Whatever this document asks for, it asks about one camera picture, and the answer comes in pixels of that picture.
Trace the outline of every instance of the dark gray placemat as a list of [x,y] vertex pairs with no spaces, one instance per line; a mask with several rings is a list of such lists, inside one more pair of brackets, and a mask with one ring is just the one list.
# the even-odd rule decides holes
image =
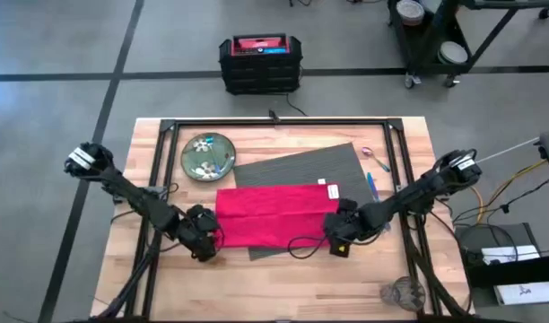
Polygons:
[[[353,144],[340,144],[306,153],[259,161],[234,168],[237,188],[337,183],[340,197],[359,205],[371,202],[372,192]],[[286,252],[281,248],[249,248],[250,260]]]

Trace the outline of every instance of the caster wheel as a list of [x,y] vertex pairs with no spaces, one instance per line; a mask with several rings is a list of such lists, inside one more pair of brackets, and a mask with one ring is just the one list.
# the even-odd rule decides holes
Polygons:
[[547,19],[549,17],[548,9],[542,9],[540,10],[540,14],[537,16],[539,19]]
[[453,88],[458,83],[459,83],[459,81],[456,81],[456,76],[448,75],[446,77],[446,80],[444,80],[444,83],[442,83],[442,85],[444,85],[444,87],[447,87],[447,88]]
[[404,79],[404,86],[406,87],[406,89],[410,90],[414,87],[415,83],[414,83],[414,80],[412,79],[412,76],[407,76],[405,79]]

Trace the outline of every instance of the wooden table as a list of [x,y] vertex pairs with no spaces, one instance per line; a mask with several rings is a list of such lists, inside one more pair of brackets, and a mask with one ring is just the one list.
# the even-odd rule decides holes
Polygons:
[[[414,175],[419,177],[435,162],[428,128],[422,117],[403,118]],[[137,186],[147,186],[160,120],[139,118],[131,139],[125,176]],[[180,153],[187,141],[209,130],[229,137],[237,149],[236,165],[352,142],[364,172],[371,172],[380,199],[393,194],[392,179],[379,165],[361,153],[372,147],[388,163],[385,139],[378,126],[276,126],[276,127],[182,127],[173,170],[179,190],[169,202],[186,210],[201,203],[214,208],[216,190],[235,188],[231,172],[216,183],[189,179],[180,166]],[[395,138],[396,160],[405,177]],[[167,140],[164,152],[168,151]],[[158,183],[162,183],[163,153]],[[119,166],[123,161],[115,161]],[[116,214],[128,210],[118,206]],[[449,212],[435,205],[435,212],[451,225]],[[141,218],[129,215],[113,223],[100,273],[96,298],[110,301],[130,275]],[[312,258],[297,260],[281,254],[249,261],[247,249],[224,249],[207,263],[191,259],[189,251],[176,248],[161,254],[151,319],[156,320],[378,320],[414,319],[415,314],[385,305],[379,297],[381,285],[408,275],[398,219],[392,230],[375,243],[353,246],[349,258],[330,256],[322,249]],[[436,275],[459,304],[466,305],[468,287],[458,246],[434,218],[426,224],[431,259]],[[165,240],[163,247],[171,244]],[[137,312],[143,303],[144,279],[139,287]],[[93,303],[91,314],[106,308]],[[426,312],[431,312],[430,304]]]

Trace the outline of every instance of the red cloth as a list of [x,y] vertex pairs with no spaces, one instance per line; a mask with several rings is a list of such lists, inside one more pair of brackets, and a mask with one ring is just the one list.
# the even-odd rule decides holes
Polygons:
[[[284,247],[292,238],[324,235],[326,213],[336,212],[338,199],[328,198],[328,185],[220,189],[216,214],[224,231],[224,247]],[[300,239],[293,247],[312,247]]]

